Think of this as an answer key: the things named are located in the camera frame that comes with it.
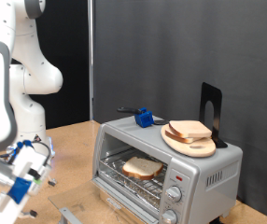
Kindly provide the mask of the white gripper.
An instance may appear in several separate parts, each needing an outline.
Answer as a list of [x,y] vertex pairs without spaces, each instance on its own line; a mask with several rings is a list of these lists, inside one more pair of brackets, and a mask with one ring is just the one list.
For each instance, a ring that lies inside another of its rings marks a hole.
[[[37,212],[22,212],[28,200],[36,196],[51,170],[49,156],[34,146],[23,146],[9,164],[0,158],[0,224],[14,224],[18,217],[37,217]],[[51,186],[57,181],[49,180]]]

